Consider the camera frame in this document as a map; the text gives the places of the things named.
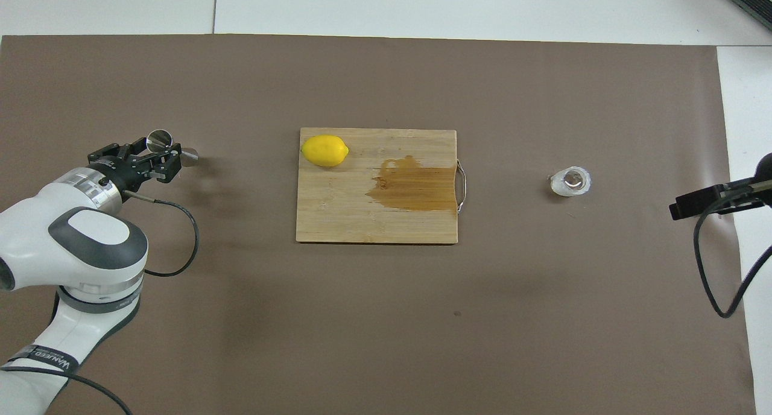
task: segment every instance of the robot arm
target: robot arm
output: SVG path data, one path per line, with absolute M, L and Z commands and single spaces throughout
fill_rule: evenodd
M 49 326 L 1 368 L 0 412 L 44 413 L 67 381 L 14 369 L 74 374 L 135 316 L 147 239 L 116 214 L 142 182 L 170 182 L 183 157 L 165 131 L 108 145 L 89 154 L 88 167 L 73 169 L 0 214 L 0 289 L 59 286 Z

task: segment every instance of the wooden cutting board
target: wooden cutting board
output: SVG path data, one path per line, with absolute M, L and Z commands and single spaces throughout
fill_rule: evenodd
M 298 151 L 298 242 L 458 242 L 455 130 L 304 127 L 300 146 L 316 135 L 349 154 L 322 168 Z

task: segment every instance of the white floor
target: white floor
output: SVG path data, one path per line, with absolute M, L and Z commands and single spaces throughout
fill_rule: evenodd
M 721 46 L 732 179 L 772 152 L 772 31 L 729 0 L 0 0 L 0 36 L 156 33 Z M 738 214 L 736 226 L 748 269 L 772 244 L 772 212 Z M 772 414 L 772 268 L 745 295 L 745 319 L 756 409 Z

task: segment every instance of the liquid spill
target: liquid spill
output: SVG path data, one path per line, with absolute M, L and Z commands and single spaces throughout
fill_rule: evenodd
M 424 168 L 412 156 L 381 164 L 367 193 L 384 207 L 406 211 L 455 211 L 455 166 Z

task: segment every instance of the cable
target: cable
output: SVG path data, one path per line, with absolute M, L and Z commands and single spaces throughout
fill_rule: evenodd
M 129 410 L 129 407 L 127 404 L 124 403 L 120 398 L 118 398 L 117 395 L 113 394 L 108 388 L 103 387 L 102 385 L 99 385 L 99 383 L 94 382 L 93 380 L 88 380 L 85 377 L 78 376 L 77 374 L 73 373 L 66 373 L 64 371 L 58 371 L 55 369 L 40 369 L 35 367 L 0 367 L 0 370 L 2 371 L 8 371 L 8 372 L 25 372 L 25 373 L 42 373 L 42 374 L 50 374 L 51 376 L 59 376 L 59 377 L 66 377 L 67 379 L 75 380 L 75 382 L 81 382 L 85 385 L 88 385 L 89 387 L 94 388 L 94 390 L 99 391 L 100 393 L 108 396 L 108 398 L 112 399 L 118 406 L 121 407 L 122 410 L 124 410 L 124 413 L 126 415 L 131 415 L 131 410 Z
M 198 253 L 198 243 L 199 243 L 198 223 L 195 222 L 195 218 L 193 217 L 193 214 L 191 214 L 190 211 L 188 211 L 188 209 L 186 209 L 185 207 L 183 207 L 183 206 L 181 206 L 181 205 L 179 205 L 177 203 L 172 203 L 171 201 L 162 201 L 162 200 L 153 200 L 153 203 L 155 203 L 155 204 L 163 204 L 165 206 L 172 206 L 172 207 L 176 207 L 177 209 L 181 209 L 181 211 L 184 212 L 184 214 L 188 216 L 188 219 L 191 220 L 191 224 L 193 224 L 193 234 L 195 236 L 195 242 L 193 243 L 193 252 L 191 252 L 191 256 L 190 256 L 190 258 L 188 258 L 187 263 L 185 263 L 178 270 L 176 270 L 174 272 L 170 272 L 168 274 L 162 274 L 162 273 L 158 273 L 158 272 L 153 272 L 152 270 L 147 270 L 147 269 L 145 269 L 144 272 L 146 272 L 146 274 L 153 275 L 153 276 L 158 276 L 158 277 L 170 277 L 170 276 L 179 275 L 182 272 L 184 272 L 185 269 L 187 269 L 190 266 L 190 264 L 193 262 L 193 259 L 195 259 L 196 254 Z
M 702 228 L 703 223 L 709 214 L 717 211 L 717 209 L 729 201 L 736 200 L 739 198 L 739 196 L 745 195 L 750 191 L 751 189 L 746 187 L 736 192 L 727 193 L 726 196 L 719 198 L 719 200 L 716 200 L 714 203 L 708 206 L 708 208 L 703 211 L 703 214 L 700 215 L 700 219 L 697 220 L 697 225 L 694 226 L 694 258 L 697 260 L 697 269 L 700 271 L 700 279 L 703 281 L 703 288 L 705 288 L 705 293 L 708 295 L 708 300 L 710 300 L 710 304 L 713 307 L 713 310 L 716 311 L 716 313 L 719 314 L 721 318 L 730 318 L 732 314 L 734 314 L 734 311 L 737 309 L 737 306 L 741 302 L 742 297 L 745 294 L 745 290 L 748 289 L 750 282 L 753 280 L 753 278 L 756 277 L 756 274 L 759 272 L 761 267 L 764 266 L 764 263 L 766 263 L 767 259 L 772 256 L 772 245 L 770 245 L 769 248 L 767 248 L 767 250 L 765 250 L 764 253 L 759 256 L 759 258 L 756 260 L 756 263 L 753 263 L 753 266 L 750 267 L 750 270 L 748 270 L 748 275 L 745 275 L 744 280 L 742 280 L 742 283 L 739 284 L 739 289 L 734 295 L 734 299 L 732 300 L 730 306 L 726 308 L 726 311 L 722 311 L 716 302 L 716 297 L 713 296 L 710 290 L 708 278 L 705 275 L 703 257 L 700 253 L 700 228 Z

